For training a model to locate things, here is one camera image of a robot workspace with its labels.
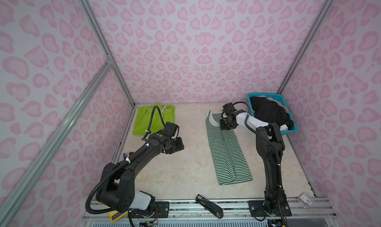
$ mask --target laundry basket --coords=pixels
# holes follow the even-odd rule
[[[288,114],[290,114],[290,118],[291,120],[294,122],[294,127],[292,127],[291,130],[281,130],[280,133],[282,135],[285,135],[285,134],[288,134],[288,133],[295,133],[298,131],[298,128],[296,126],[296,123],[294,121],[294,119],[292,118],[292,115],[290,113],[290,110],[288,109],[288,106],[285,102],[285,100],[283,99],[283,96],[280,95],[280,94],[276,94],[276,93],[249,93],[247,95],[247,99],[249,99],[249,105],[250,105],[250,112],[251,112],[251,115],[254,116],[254,112],[253,112],[253,108],[251,107],[251,102],[250,102],[250,97],[252,96],[265,96],[265,97],[269,97],[269,98],[272,98],[274,99],[275,101],[279,101],[280,103],[282,103],[282,105],[284,105],[287,110],[288,110]]]

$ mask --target small transparent plastic box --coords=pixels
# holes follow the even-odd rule
[[[299,197],[298,197],[298,203],[305,209],[310,207],[312,203],[315,200],[306,192],[303,192]]]

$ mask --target yellow object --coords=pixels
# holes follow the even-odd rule
[[[119,220],[120,218],[122,218],[127,213],[128,213],[128,211],[126,211],[124,213],[120,213],[118,211],[110,211],[109,215],[110,215],[110,221],[111,221],[111,223],[114,223],[115,221]]]

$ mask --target pink wall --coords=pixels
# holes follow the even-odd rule
[[[78,226],[130,110],[110,71],[10,226]]]
[[[276,92],[324,0],[89,0],[136,102]]]
[[[339,0],[283,96],[290,135],[345,227],[380,226],[381,0]]]
[[[0,0],[0,205],[104,64],[76,0]]]

